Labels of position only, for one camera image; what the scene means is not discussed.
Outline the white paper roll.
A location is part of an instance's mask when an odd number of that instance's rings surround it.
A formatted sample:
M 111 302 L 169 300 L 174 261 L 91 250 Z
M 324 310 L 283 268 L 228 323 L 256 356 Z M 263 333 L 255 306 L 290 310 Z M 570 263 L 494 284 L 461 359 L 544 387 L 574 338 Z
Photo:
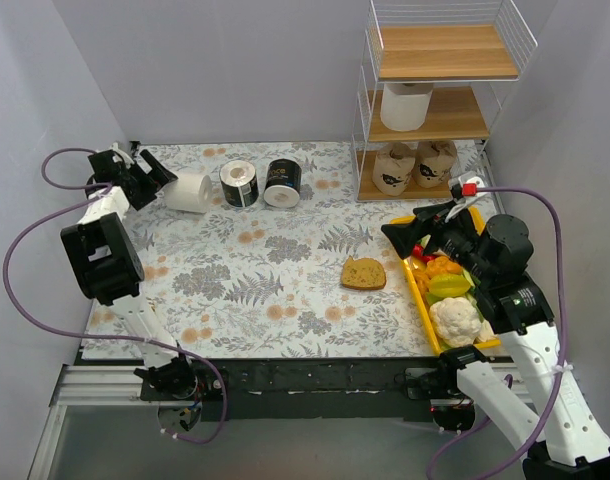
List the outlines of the white paper roll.
M 213 195 L 211 178 L 194 172 L 177 172 L 176 177 L 163 188 L 165 205 L 172 210 L 206 213 Z
M 426 120 L 434 85 L 432 83 L 385 83 L 380 119 L 393 131 L 419 129 Z

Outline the brown roll barcode label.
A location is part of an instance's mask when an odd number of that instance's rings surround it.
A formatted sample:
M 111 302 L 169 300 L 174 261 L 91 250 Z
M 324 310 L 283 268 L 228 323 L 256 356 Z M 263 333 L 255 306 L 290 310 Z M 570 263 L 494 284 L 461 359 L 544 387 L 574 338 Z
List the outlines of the brown roll barcode label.
M 433 188 L 445 182 L 457 160 L 452 140 L 421 141 L 416 149 L 412 176 L 422 188 Z

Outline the brown roll cartoon print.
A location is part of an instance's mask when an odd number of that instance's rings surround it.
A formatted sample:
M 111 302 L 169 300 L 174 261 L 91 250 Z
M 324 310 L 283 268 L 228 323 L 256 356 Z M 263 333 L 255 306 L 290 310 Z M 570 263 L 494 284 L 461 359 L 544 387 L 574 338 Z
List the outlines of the brown roll cartoon print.
M 376 152 L 372 180 L 388 196 L 399 196 L 407 188 L 416 163 L 415 151 L 402 142 L 391 142 Z

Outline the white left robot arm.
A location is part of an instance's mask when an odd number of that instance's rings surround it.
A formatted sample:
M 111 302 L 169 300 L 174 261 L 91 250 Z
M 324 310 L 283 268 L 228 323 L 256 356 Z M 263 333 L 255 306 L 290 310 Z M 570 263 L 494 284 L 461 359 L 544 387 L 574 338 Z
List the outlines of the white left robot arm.
M 129 209 L 147 206 L 179 177 L 149 151 L 140 155 L 148 172 L 116 146 L 88 156 L 98 185 L 85 187 L 90 205 L 60 238 L 82 293 L 107 307 L 136 339 L 144 367 L 135 375 L 157 392 L 185 400 L 198 395 L 198 377 L 141 291 L 144 268 L 123 225 Z

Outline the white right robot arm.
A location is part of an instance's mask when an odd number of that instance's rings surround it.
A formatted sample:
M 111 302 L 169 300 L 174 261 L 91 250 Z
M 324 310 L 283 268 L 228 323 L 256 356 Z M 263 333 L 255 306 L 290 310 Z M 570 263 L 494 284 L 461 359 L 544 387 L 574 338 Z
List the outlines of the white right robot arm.
M 499 214 L 477 230 L 468 210 L 448 202 L 381 230 L 401 259 L 417 247 L 434 257 L 417 288 L 429 296 L 433 334 L 448 347 L 439 389 L 479 404 L 516 448 L 526 478 L 610 479 L 610 438 L 565 359 L 562 321 L 526 271 L 533 245 L 524 222 Z M 494 378 L 476 346 L 488 337 L 512 357 L 532 408 Z

